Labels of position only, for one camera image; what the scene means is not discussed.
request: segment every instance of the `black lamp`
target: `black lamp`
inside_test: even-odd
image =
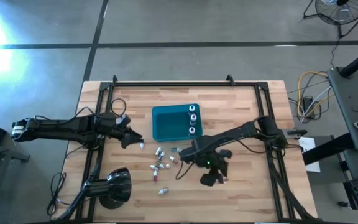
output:
[[[105,179],[89,180],[58,219],[69,219],[85,197],[99,197],[100,204],[108,209],[119,208],[131,197],[131,188],[131,175],[126,167],[111,172]]]

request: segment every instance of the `teal bin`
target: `teal bin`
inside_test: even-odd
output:
[[[197,115],[196,132],[189,135],[189,106],[195,106]],[[200,106],[196,103],[188,105],[156,106],[152,110],[153,138],[159,142],[193,139],[203,135]]]

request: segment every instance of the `butcher block tabletop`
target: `butcher block tabletop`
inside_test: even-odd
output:
[[[293,116],[287,98],[284,81],[266,81],[270,89],[273,111],[278,128],[293,128]],[[95,110],[101,82],[84,82],[77,110],[89,106]],[[106,104],[104,97],[102,111]],[[186,148],[190,141],[156,142],[152,132],[152,108],[154,106],[182,105],[197,103],[200,106],[203,134],[214,135],[240,126],[259,116],[253,87],[114,87],[113,99],[126,101],[126,114],[131,118],[131,128],[143,135],[144,148],[132,144],[121,148],[116,139],[107,139],[104,147],[100,178],[120,168],[127,167],[132,178],[132,194],[127,203],[115,210],[108,210],[96,201],[94,222],[274,222],[277,221],[272,185],[265,154],[254,154],[234,142],[222,147],[233,152],[229,162],[228,181],[216,183],[213,187],[200,184],[200,178],[207,169],[193,166],[180,180],[175,180],[180,163],[174,164],[169,156],[178,158],[171,148]],[[122,111],[123,104],[116,101],[115,112]],[[255,151],[264,151],[264,144],[256,139],[242,142]],[[70,142],[68,152],[78,148],[77,142]],[[158,147],[165,151],[163,164],[169,169],[160,169],[158,181],[153,181],[150,165],[155,164]],[[70,154],[63,166],[66,181],[59,198],[70,203],[80,190],[86,149]],[[306,174],[301,151],[297,148],[286,150],[285,167],[291,191],[306,210],[317,217],[313,196]],[[159,195],[164,187],[169,192]],[[285,198],[280,191],[284,214],[287,214]],[[52,218],[61,215],[67,205],[58,204]],[[88,211],[85,202],[83,216]]]

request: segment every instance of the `concrete floor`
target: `concrete floor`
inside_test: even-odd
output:
[[[336,28],[302,19],[308,1],[298,0],[111,0],[101,32],[109,42],[335,41]],[[1,0],[0,44],[92,43],[102,0]],[[344,40],[358,40],[358,26]],[[90,80],[284,80],[297,89],[308,70],[328,70],[334,46],[99,49]],[[89,49],[0,50],[0,127],[42,114],[73,115]],[[339,46],[334,64],[347,65],[358,45]],[[311,83],[320,82],[316,77]],[[307,90],[316,96],[328,83]],[[319,121],[296,126],[310,136],[346,132],[335,98]],[[28,164],[13,162],[0,196],[0,223],[48,220],[52,176],[62,169],[67,142],[20,144]],[[340,210],[328,197],[331,185],[311,182],[319,217],[358,223],[358,211]]]

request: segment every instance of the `white paper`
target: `white paper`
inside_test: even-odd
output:
[[[314,149],[316,144],[314,142],[314,138],[301,137],[299,139],[299,145],[304,149],[302,153],[309,151],[310,149]],[[306,166],[306,171],[309,172],[320,172],[320,165],[318,162],[314,162]]]

